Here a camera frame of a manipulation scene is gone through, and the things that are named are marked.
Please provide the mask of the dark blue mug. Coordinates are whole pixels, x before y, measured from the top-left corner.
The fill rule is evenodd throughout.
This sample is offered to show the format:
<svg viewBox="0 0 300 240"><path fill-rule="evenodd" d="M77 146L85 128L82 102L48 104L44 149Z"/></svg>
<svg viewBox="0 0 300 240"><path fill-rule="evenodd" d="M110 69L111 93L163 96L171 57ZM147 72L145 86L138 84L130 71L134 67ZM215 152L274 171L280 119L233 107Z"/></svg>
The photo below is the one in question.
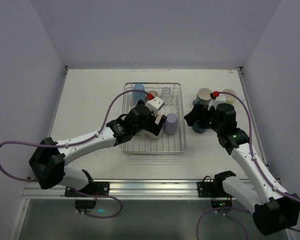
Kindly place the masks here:
<svg viewBox="0 0 300 240"><path fill-rule="evenodd" d="M207 128L202 121L198 120L193 124L192 130L197 134L203 134L207 131Z"/></svg>

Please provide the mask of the lavender tumbler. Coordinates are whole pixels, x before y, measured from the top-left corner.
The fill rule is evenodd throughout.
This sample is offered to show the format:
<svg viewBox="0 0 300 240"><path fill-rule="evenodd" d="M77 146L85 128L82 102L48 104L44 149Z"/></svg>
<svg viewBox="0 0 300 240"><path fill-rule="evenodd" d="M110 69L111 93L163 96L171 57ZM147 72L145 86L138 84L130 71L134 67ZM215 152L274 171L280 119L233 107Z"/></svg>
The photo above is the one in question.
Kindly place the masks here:
<svg viewBox="0 0 300 240"><path fill-rule="evenodd" d="M179 120L176 114L169 113L164 123L164 133L167 135L174 135L178 130Z"/></svg>

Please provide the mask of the white floral mug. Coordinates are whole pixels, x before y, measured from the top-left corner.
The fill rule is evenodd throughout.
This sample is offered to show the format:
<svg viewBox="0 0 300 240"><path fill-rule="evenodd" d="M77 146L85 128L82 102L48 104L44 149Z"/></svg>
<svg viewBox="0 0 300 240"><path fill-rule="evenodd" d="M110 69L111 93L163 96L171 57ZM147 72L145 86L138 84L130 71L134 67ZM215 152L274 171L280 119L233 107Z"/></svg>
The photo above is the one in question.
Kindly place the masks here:
<svg viewBox="0 0 300 240"><path fill-rule="evenodd" d="M146 131L146 130L142 130L139 133L139 135L140 136L146 136L147 138L150 138L150 139L158 139L158 138L160 138L162 136L162 133L163 133L163 131L161 130L158 135L155 135L152 132L149 132L149 131Z"/></svg>

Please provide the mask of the teal grey mug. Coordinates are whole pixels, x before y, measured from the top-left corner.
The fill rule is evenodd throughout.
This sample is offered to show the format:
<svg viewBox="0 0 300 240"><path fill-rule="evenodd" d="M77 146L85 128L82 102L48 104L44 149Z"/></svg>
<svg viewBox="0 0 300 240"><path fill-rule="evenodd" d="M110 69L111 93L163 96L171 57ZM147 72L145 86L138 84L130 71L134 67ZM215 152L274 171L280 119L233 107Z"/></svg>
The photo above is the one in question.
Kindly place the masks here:
<svg viewBox="0 0 300 240"><path fill-rule="evenodd" d="M211 101L212 91L209 88L201 88L196 93L196 98L193 100L192 105L208 105Z"/></svg>

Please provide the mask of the light green mug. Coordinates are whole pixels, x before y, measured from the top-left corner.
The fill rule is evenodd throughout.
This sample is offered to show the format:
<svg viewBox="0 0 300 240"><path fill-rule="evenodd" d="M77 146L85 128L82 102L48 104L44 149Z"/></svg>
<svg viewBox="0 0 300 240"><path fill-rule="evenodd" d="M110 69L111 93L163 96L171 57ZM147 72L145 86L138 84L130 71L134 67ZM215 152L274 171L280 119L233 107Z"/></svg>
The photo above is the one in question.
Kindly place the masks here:
<svg viewBox="0 0 300 240"><path fill-rule="evenodd" d="M236 92L230 88L224 89L223 92L230 93L230 94L225 94L225 99L227 104L233 105L234 102L237 100L235 97L233 97L233 95L235 96L237 95Z"/></svg>

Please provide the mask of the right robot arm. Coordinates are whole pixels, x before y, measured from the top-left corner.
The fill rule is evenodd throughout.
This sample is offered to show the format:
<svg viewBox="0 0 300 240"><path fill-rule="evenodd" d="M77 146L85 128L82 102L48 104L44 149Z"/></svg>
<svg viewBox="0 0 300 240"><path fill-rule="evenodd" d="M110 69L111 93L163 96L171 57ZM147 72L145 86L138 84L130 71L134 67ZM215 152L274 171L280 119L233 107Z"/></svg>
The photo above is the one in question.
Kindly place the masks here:
<svg viewBox="0 0 300 240"><path fill-rule="evenodd" d="M228 103L208 107L195 104L184 116L188 126L198 125L217 134L219 144L239 164L252 188L231 171L218 173L213 183L218 192L237 199L252 215L257 229L268 236L294 227L298 223L300 202L297 194L288 194L264 166L250 138L237 127L235 108Z"/></svg>

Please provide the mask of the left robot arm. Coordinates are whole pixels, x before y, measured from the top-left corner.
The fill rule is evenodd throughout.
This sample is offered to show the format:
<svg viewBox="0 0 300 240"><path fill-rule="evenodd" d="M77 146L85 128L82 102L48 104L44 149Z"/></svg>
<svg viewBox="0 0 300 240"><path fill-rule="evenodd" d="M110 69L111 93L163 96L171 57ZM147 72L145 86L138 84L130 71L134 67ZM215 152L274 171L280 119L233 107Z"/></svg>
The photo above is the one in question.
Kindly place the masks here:
<svg viewBox="0 0 300 240"><path fill-rule="evenodd" d="M78 191L92 188L93 179L88 171L73 169L69 164L92 152L129 142L142 131L158 136L167 120L159 114L164 105L159 97L147 102L139 100L128 114L120 115L96 131L59 142L51 137L43 139L29 160L41 189L56 185Z"/></svg>

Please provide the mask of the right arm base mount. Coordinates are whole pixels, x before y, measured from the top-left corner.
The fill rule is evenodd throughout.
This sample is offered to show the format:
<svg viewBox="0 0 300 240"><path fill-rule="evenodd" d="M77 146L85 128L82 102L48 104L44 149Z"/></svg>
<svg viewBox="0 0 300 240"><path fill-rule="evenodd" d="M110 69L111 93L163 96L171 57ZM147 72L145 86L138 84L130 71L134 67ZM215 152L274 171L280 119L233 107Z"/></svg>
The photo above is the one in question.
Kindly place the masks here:
<svg viewBox="0 0 300 240"><path fill-rule="evenodd" d="M202 181L198 181L196 185L198 197L209 198L213 209L233 206L233 197L224 191L219 177L211 178L207 175Z"/></svg>

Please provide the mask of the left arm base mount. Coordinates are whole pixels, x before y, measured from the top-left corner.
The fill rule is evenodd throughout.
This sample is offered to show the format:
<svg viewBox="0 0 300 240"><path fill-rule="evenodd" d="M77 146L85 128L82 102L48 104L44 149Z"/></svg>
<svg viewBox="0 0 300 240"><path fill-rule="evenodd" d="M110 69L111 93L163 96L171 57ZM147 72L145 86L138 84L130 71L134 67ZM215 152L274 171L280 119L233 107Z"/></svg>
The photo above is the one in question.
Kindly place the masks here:
<svg viewBox="0 0 300 240"><path fill-rule="evenodd" d="M93 195L93 196L107 196L109 194L110 183L95 181L94 183L89 183L86 187L79 190L80 193ZM73 198L83 198L84 195L77 193L73 189L67 187L64 193L65 197ZM76 210L84 211L85 213L93 210L96 207L97 199L92 200L75 200L74 207Z"/></svg>

